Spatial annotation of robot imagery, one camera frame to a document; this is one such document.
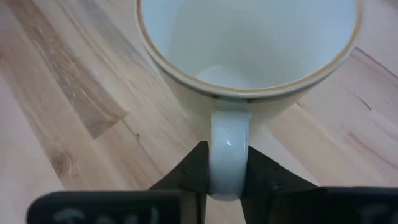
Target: mug rim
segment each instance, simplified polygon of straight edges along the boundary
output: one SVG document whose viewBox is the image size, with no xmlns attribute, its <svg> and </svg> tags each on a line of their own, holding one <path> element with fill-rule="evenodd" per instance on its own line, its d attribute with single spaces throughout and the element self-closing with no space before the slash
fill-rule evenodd
<svg viewBox="0 0 398 224">
<path fill-rule="evenodd" d="M 326 65 L 311 73 L 310 75 L 307 75 L 298 80 L 294 80 L 292 82 L 266 88 L 241 90 L 237 88 L 219 86 L 204 82 L 194 76 L 191 76 L 181 71 L 177 66 L 169 62 L 157 50 L 152 39 L 147 33 L 141 11 L 141 1 L 142 0 L 136 0 L 136 10 L 134 11 L 134 17 L 139 29 L 139 33 L 141 35 L 141 39 L 143 41 L 146 51 L 149 53 L 155 63 L 166 71 L 166 75 L 170 76 L 174 80 L 177 79 L 179 83 L 183 85 L 188 85 L 189 87 L 194 88 L 198 91 L 202 91 L 211 95 L 227 96 L 234 98 L 264 98 L 270 96 L 285 95 L 291 92 L 302 90 L 308 86 L 312 86 L 322 81 L 335 69 L 337 69 L 348 57 L 351 50 L 355 47 L 355 43 L 359 38 L 363 26 L 364 0 L 356 0 L 356 19 L 351 37 L 344 46 L 344 48 L 339 51 L 339 53 Z"/>
</svg>

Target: wooden floor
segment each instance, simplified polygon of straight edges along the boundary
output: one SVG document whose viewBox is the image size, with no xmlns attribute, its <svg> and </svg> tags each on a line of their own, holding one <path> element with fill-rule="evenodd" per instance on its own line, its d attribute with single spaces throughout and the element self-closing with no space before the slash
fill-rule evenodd
<svg viewBox="0 0 398 224">
<path fill-rule="evenodd" d="M 0 217 L 56 190 L 146 189 L 201 139 L 131 0 L 0 0 Z M 398 1 L 367 0 L 346 63 L 250 144 L 320 185 L 398 187 Z M 243 223 L 209 202 L 208 223 Z"/>
</svg>

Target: ceramic mug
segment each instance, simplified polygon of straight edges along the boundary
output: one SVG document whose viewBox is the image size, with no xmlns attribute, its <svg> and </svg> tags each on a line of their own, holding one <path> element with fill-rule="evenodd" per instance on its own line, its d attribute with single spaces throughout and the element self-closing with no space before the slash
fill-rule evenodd
<svg viewBox="0 0 398 224">
<path fill-rule="evenodd" d="M 213 198 L 240 197 L 250 124 L 265 124 L 341 65 L 358 38 L 363 4 L 136 1 L 137 26 L 160 74 L 188 113 L 211 120 Z"/>
</svg>

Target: white mug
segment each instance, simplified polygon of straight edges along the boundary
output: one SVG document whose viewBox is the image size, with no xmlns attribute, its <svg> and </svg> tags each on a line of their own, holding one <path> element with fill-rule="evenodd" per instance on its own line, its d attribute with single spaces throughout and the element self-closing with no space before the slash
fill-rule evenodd
<svg viewBox="0 0 398 224">
<path fill-rule="evenodd" d="M 362 0 L 137 0 L 144 46 L 188 113 L 211 120 L 210 189 L 236 200 L 250 126 L 268 120 L 348 56 Z"/>
</svg>

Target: brown rim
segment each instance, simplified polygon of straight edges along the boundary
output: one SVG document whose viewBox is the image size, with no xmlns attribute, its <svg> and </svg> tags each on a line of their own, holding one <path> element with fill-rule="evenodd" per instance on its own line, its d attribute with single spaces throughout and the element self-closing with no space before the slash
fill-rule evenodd
<svg viewBox="0 0 398 224">
<path fill-rule="evenodd" d="M 356 21 L 355 21 L 355 27 L 353 30 L 353 33 L 351 35 L 351 38 L 349 42 L 346 44 L 344 49 L 328 64 L 326 64 L 324 67 L 321 69 L 317 70 L 316 72 L 312 73 L 309 76 L 306 76 L 304 78 L 301 78 L 299 80 L 290 82 L 290 83 L 285 83 L 283 85 L 278 85 L 278 86 L 272 86 L 268 88 L 259 88 L 259 89 L 253 89 L 253 90 L 240 90 L 236 88 L 230 88 L 230 87 L 223 87 L 223 86 L 218 86 L 214 84 L 210 84 L 207 82 L 204 82 L 202 80 L 199 80 L 191 75 L 186 74 L 185 72 L 181 71 L 178 69 L 175 65 L 170 63 L 155 47 L 153 44 L 151 38 L 149 37 L 146 27 L 144 25 L 144 21 L 142 18 L 142 13 L 141 13 L 141 1 L 142 0 L 137 0 L 137 7 L 136 7 L 136 19 L 138 21 L 139 25 L 139 30 L 143 36 L 144 43 L 147 45 L 146 47 L 149 48 L 147 49 L 149 51 L 149 54 L 156 60 L 158 58 L 160 61 L 158 62 L 159 65 L 165 65 L 165 69 L 168 71 L 167 74 L 173 76 L 174 78 L 177 78 L 181 80 L 181 78 L 175 76 L 173 72 L 178 73 L 181 75 L 184 80 L 181 80 L 182 83 L 185 85 L 192 86 L 193 88 L 198 88 L 195 86 L 195 84 L 199 86 L 203 86 L 206 88 L 206 90 L 202 90 L 211 94 L 215 95 L 229 95 L 229 96 L 242 96 L 242 97 L 254 97 L 254 96 L 271 96 L 271 95 L 277 95 L 278 93 L 288 93 L 291 91 L 295 91 L 297 89 L 305 88 L 306 86 L 310 86 L 311 84 L 314 84 L 316 82 L 319 82 L 323 78 L 325 78 L 327 75 L 329 75 L 335 68 L 337 68 L 343 61 L 344 59 L 349 55 L 351 50 L 354 48 L 354 45 L 359 37 L 359 33 L 361 31 L 362 25 L 363 25 L 363 0 L 356 0 L 356 9 L 357 9 L 357 14 L 356 14 Z"/>
</svg>

